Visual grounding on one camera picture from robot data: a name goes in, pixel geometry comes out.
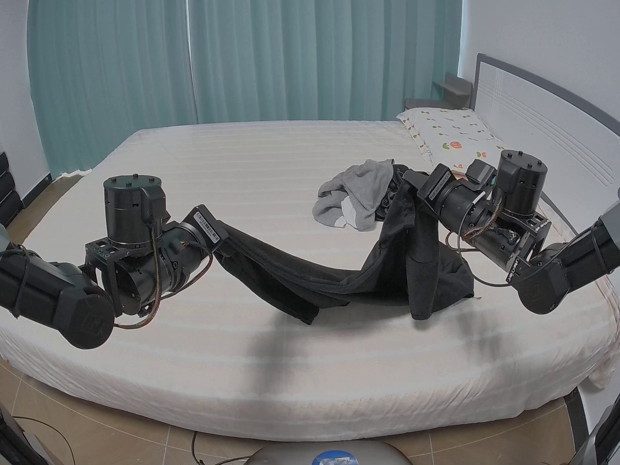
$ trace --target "white headboard panel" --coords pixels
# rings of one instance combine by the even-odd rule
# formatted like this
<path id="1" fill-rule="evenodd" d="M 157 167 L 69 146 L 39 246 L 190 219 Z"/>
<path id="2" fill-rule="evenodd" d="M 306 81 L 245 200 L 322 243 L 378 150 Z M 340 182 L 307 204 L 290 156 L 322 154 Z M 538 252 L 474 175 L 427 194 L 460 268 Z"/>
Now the white headboard panel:
<path id="1" fill-rule="evenodd" d="M 540 158 L 544 185 L 578 231 L 618 199 L 620 122 L 539 76 L 480 54 L 472 105 L 507 148 Z"/>

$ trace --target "mattress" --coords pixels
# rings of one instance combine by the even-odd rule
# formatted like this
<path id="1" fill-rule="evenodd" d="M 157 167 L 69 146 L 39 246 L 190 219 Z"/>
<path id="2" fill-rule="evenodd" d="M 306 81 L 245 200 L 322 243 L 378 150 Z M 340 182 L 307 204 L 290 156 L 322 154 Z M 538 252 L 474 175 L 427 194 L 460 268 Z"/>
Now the mattress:
<path id="1" fill-rule="evenodd" d="M 321 183 L 366 159 L 427 170 L 399 122 L 282 121 L 139 131 L 63 196 L 26 245 L 82 263 L 105 235 L 102 182 L 157 175 L 182 219 L 204 203 L 219 219 L 304 259 L 360 268 L 381 225 L 361 233 L 313 220 Z M 547 243 L 569 238 L 554 221 Z M 472 268 L 503 272 L 479 253 Z M 136 318 L 122 319 L 125 323 Z M 376 437 L 513 417 L 611 376 L 618 302 L 606 280 L 536 315 L 512 288 L 412 320 L 407 307 L 349 305 L 305 325 L 215 263 L 137 331 L 81 351 L 54 330 L 0 312 L 0 355 L 79 398 L 221 435 L 273 440 Z"/>

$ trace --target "wall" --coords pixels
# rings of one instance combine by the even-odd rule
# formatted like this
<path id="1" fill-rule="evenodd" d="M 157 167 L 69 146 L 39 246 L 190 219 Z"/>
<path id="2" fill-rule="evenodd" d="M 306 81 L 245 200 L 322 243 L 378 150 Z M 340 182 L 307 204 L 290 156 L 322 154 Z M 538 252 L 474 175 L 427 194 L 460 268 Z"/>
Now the wall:
<path id="1" fill-rule="evenodd" d="M 618 0 L 463 1 L 462 77 L 474 81 L 476 56 L 485 53 L 555 82 L 620 119 Z M 620 392 L 620 369 L 606 390 L 589 383 L 580 390 L 592 427 Z"/>
<path id="2" fill-rule="evenodd" d="M 27 17 L 28 0 L 0 0 L 0 151 L 22 198 L 50 172 L 30 100 Z"/>

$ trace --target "barcode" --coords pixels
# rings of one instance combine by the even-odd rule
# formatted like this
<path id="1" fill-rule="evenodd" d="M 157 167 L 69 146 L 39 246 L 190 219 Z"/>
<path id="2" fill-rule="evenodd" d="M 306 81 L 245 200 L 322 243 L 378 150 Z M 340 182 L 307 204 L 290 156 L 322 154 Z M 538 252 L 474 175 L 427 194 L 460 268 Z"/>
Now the barcode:
<path id="1" fill-rule="evenodd" d="M 205 231 L 206 235 L 211 239 L 211 241 L 213 241 L 213 244 L 217 243 L 220 240 L 220 236 L 218 235 L 218 233 L 213 230 L 213 228 L 209 225 L 209 223 L 200 212 L 196 212 L 194 214 L 194 219 L 202 228 L 202 230 Z"/>

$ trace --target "floor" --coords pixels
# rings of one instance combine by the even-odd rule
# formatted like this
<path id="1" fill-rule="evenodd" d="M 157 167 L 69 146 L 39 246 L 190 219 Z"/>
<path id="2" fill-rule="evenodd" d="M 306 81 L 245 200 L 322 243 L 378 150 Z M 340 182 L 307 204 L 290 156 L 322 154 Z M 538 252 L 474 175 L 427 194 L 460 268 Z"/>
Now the floor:
<path id="1" fill-rule="evenodd" d="M 8 231 L 21 243 L 79 176 L 60 179 L 20 213 Z M 13 415 L 40 419 L 61 431 L 78 465 L 192 465 L 192 431 L 72 398 L 0 363 L 0 402 Z M 22 420 L 64 465 L 72 463 L 66 443 L 53 430 Z M 574 454 L 564 399 L 514 419 L 460 425 L 379 438 L 414 465 L 560 465 Z M 205 465 L 246 456 L 266 444 L 252 439 L 199 434 L 196 452 Z"/>

